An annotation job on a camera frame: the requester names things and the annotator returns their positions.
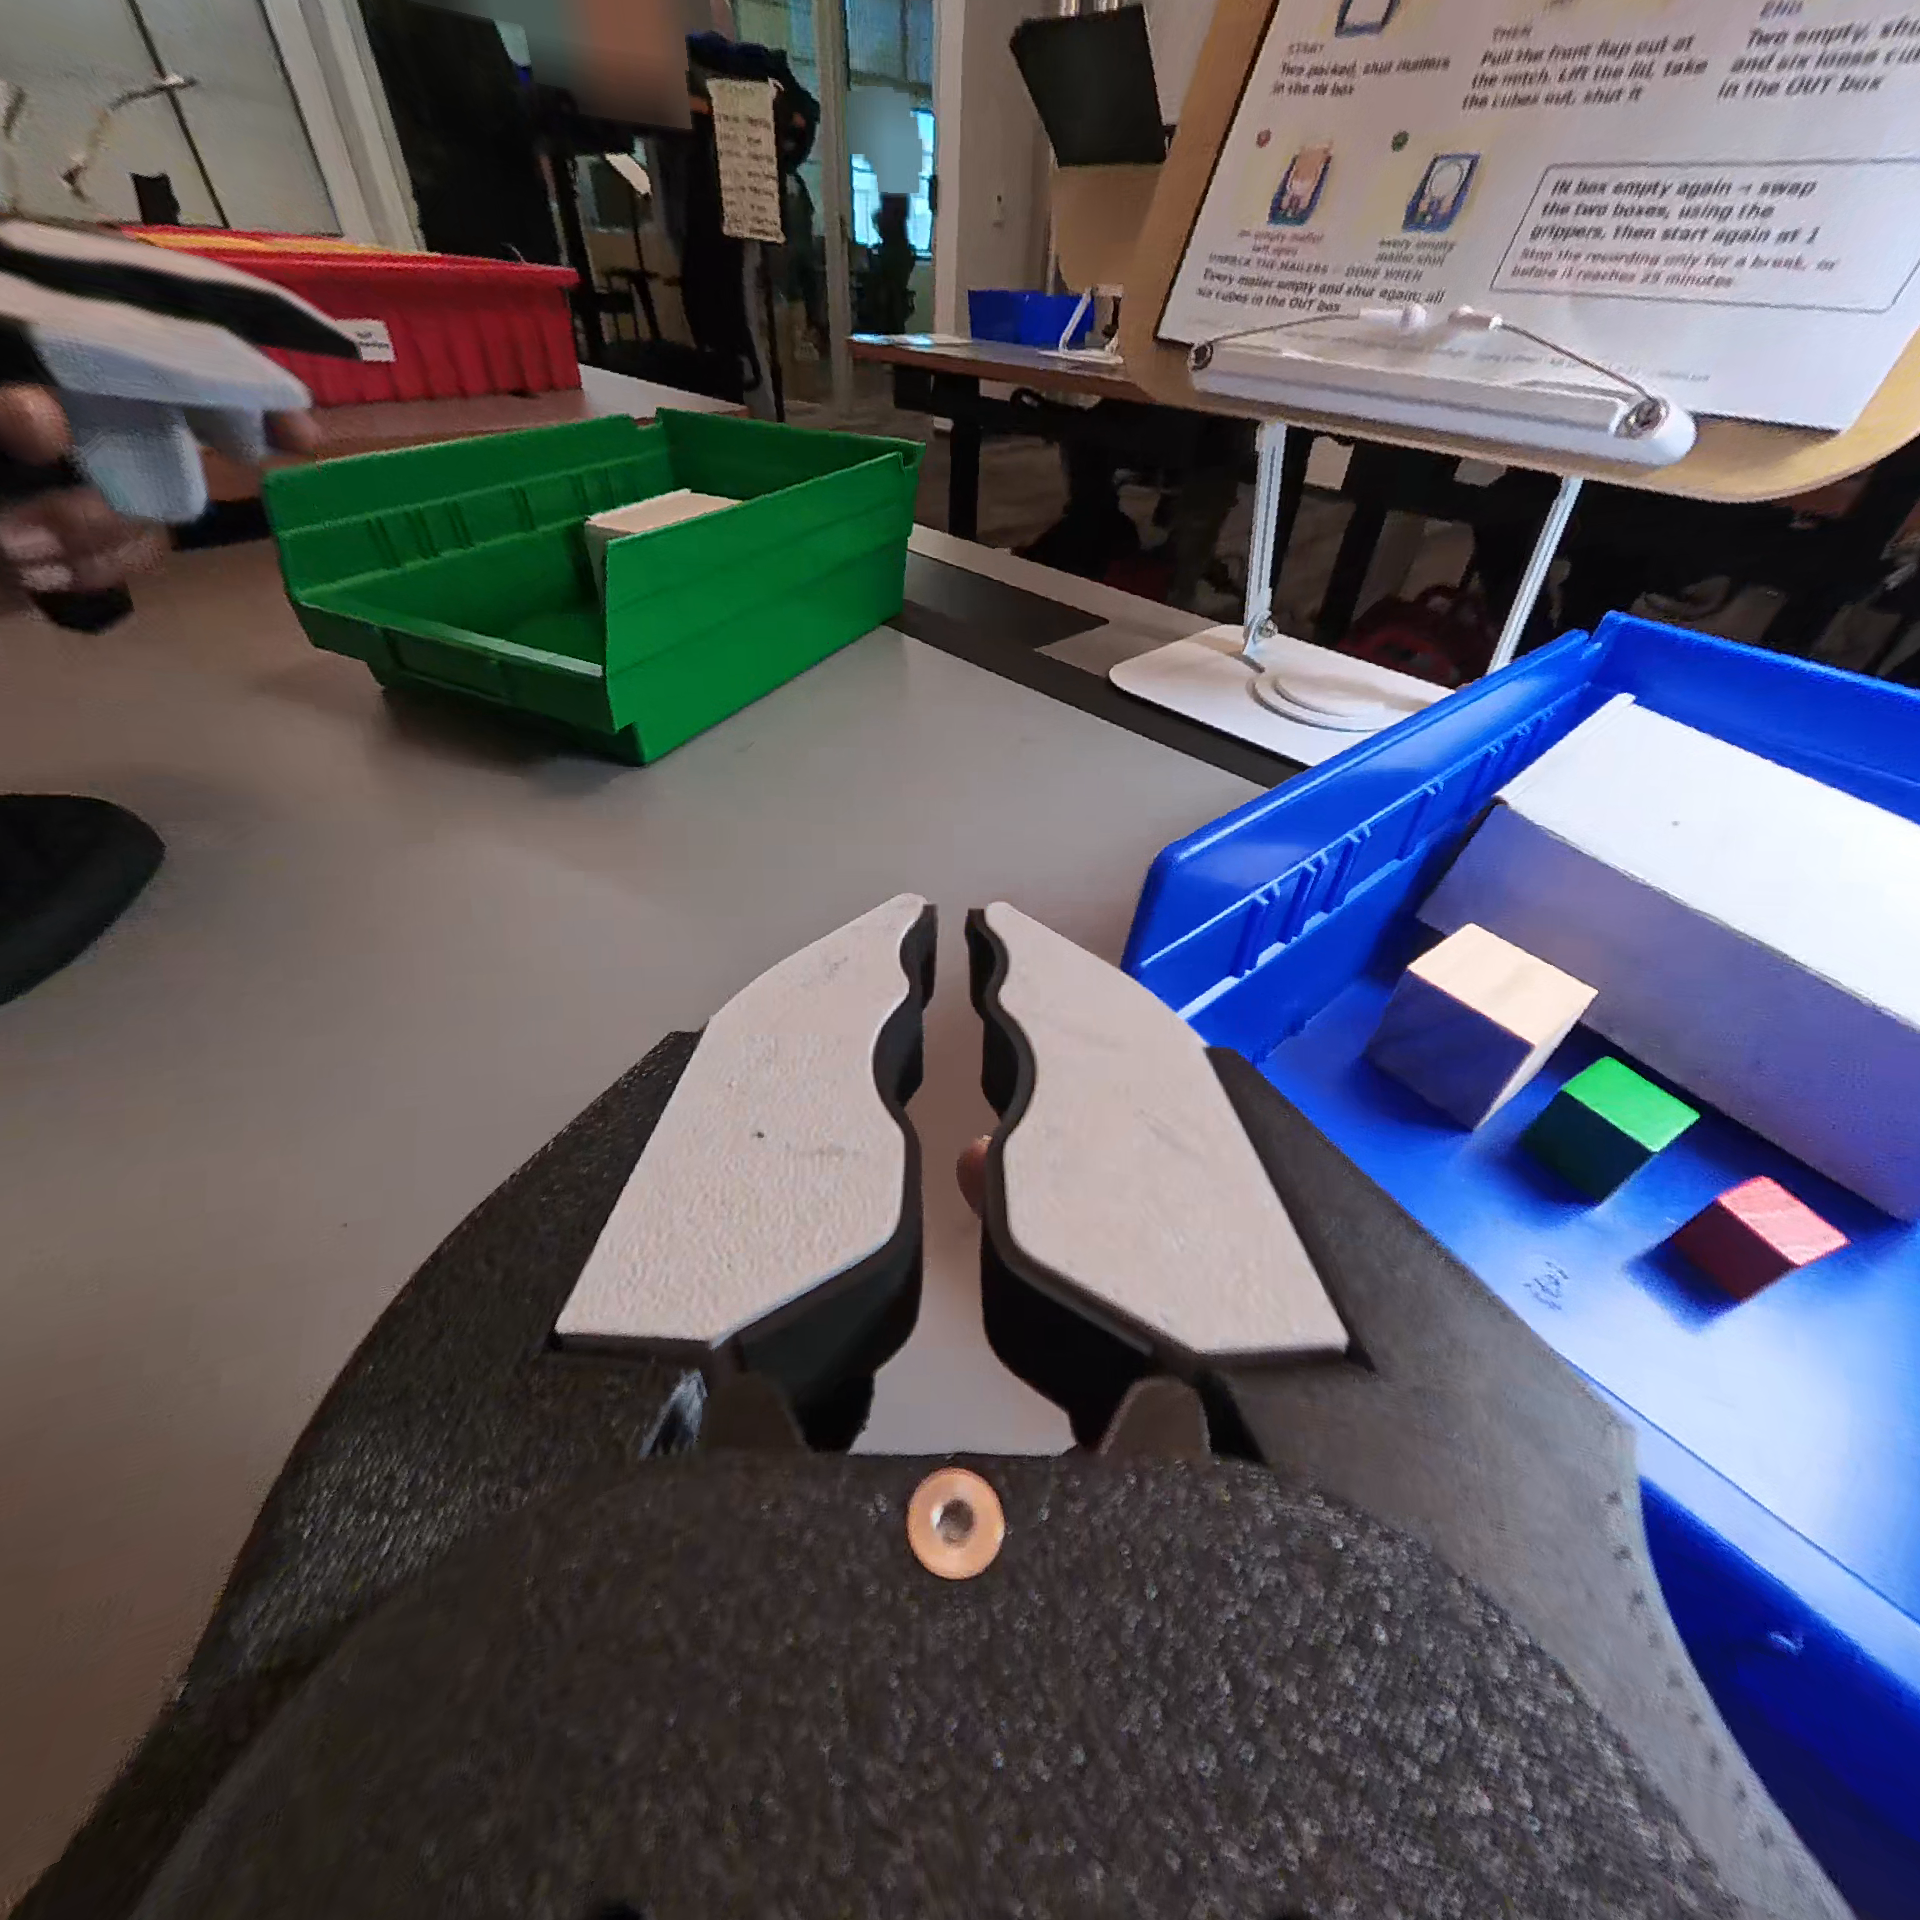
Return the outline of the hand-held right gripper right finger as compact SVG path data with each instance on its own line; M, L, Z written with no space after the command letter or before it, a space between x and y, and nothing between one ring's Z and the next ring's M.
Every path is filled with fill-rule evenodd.
M982 1309L1033 1386L1194 1384L1345 1360L1353 1337L1199 1032L1008 903L967 914Z

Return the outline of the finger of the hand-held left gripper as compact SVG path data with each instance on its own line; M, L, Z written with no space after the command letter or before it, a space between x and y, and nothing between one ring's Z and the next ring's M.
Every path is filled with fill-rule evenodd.
M361 353L344 322L274 281L119 230L7 217L2 269L48 292L212 325L251 348L344 360Z
M209 504L201 446L262 463L267 417L308 406L290 370L222 326L58 292L4 292L2 313L62 399L67 458L135 520L195 520Z

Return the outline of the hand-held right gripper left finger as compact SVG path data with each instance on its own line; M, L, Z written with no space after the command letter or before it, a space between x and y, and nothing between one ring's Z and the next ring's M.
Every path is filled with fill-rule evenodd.
M706 1021L560 1309L566 1353L857 1381L900 1350L938 926L924 896L891 896Z

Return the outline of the plain wooden cube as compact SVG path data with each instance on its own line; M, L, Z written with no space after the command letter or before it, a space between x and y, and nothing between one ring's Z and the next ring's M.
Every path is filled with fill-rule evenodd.
M1476 1132L1546 1066L1596 997L1591 982L1466 924L1409 962L1363 1056Z

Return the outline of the green wooden cube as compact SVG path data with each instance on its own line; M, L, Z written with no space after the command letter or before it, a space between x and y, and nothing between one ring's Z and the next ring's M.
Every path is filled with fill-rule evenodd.
M1588 1201L1606 1201L1696 1127L1702 1111L1606 1056L1575 1071L1521 1135L1521 1151Z

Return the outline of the green plastic bin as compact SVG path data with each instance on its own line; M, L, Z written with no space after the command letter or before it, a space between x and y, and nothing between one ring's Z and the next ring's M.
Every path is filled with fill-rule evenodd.
M662 412L290 463L264 509L319 648L643 766L899 616L921 458ZM612 543L600 593L586 519L667 489L739 504Z

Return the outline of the white cardboard mailer box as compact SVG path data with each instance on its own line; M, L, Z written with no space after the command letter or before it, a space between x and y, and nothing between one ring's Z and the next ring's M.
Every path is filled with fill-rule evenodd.
M583 520L583 546L600 593L608 592L608 551L623 540L646 537L672 526L729 512L739 501L690 486L672 486L640 501L602 509Z
M1584 980L1638 1062L1916 1220L1916 823L1617 695L1497 789L1420 920Z

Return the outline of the red wooden cube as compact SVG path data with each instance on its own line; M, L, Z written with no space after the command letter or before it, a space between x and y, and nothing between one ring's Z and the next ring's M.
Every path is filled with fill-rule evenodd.
M1716 1192L1670 1239L1684 1269L1735 1302L1849 1245L1828 1218L1763 1175Z

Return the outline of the grey desk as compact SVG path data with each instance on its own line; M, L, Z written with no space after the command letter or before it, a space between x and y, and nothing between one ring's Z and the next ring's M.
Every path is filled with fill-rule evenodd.
M159 878L4 1009L4 1908L186 1674L282 1461L440 1244L675 1028L897 894L939 908L914 1117L988 1117L963 924L1120 957L1153 854L1290 777L1044 641L920 533L878 631L659 766L315 650L273 551L99 638L4 613L4 789L118 800Z

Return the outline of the person's left hand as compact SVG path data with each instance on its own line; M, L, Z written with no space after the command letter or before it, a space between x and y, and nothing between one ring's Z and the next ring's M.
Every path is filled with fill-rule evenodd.
M2 389L4 465L58 469L71 432L52 390ZM58 485L4 503L2 609L26 613L36 596L126 586L172 551L164 527L128 519L87 485Z

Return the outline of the wooden table under crate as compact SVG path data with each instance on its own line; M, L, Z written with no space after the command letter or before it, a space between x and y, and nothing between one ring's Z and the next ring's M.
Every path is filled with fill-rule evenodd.
M566 390L328 406L315 412L319 444L311 457L364 457L530 428L575 425L602 415L628 415L649 422L662 412L747 415L747 406L739 399L679 390L606 368L580 368L580 383Z

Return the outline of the red plastic crate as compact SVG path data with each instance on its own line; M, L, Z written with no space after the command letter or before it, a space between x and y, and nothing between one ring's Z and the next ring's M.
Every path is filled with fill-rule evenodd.
M273 281L342 322L360 360L270 348L315 406L572 393L583 383L562 264L364 246L337 234L130 225L130 237Z

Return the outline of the red backpack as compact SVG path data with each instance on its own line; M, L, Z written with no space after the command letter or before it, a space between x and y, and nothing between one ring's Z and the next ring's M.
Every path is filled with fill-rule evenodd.
M1480 679L1502 621L1474 582L1436 582L1414 596L1387 593L1355 616L1336 648L1441 688Z

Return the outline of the white paper sign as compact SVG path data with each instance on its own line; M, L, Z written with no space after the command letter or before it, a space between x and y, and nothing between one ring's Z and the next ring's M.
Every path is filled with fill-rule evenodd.
M706 82L706 97L723 232L737 241L777 246L785 240L777 84L716 76Z

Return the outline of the wooden board document stand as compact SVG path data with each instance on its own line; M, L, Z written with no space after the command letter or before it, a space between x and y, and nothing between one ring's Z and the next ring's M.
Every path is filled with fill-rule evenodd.
M1609 368L1575 362L1546 345L1546 370L1524 377L1466 377L1434 342L1519 341L1499 318L1466 305L1434 316L1420 305L1368 318L1386 348L1340 348L1330 359L1299 352L1163 345L1156 322L1180 269L1190 217L1207 186L1216 137L1233 119L1242 55L1259 37L1264 5L1216 5L1138 250L1123 284L1120 353L1127 377L1154 399L1255 417L1257 479L1251 581L1239 621L1175 639L1112 669L1138 700L1315 766L1442 696L1394 669L1358 662L1281 633L1271 562L1281 526L1282 469L1310 433L1350 436L1456 458L1552 472L1556 490L1521 574L1492 666L1507 666L1548 578L1548 567L1586 481L1713 503L1794 497L1889 457L1916 436L1916 337L1855 428L1804 428L1696 417L1670 394Z

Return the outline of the small blue plastic bin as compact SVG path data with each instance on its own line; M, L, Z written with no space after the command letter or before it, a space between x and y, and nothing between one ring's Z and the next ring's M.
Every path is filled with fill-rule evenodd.
M1041 352L1078 352L1097 335L1092 295L975 287L967 292L969 337Z

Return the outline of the black monitor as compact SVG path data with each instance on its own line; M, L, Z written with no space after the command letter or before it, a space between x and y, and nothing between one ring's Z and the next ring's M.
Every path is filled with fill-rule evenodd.
M1160 167L1169 150L1145 6L1015 24L1011 55L1062 168Z

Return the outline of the printed instruction sheet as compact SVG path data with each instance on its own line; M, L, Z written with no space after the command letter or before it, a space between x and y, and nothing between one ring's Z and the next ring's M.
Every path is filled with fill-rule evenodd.
M1609 368L1856 425L1916 337L1919 6L1264 5L1156 322L1330 359L1460 305L1463 377Z

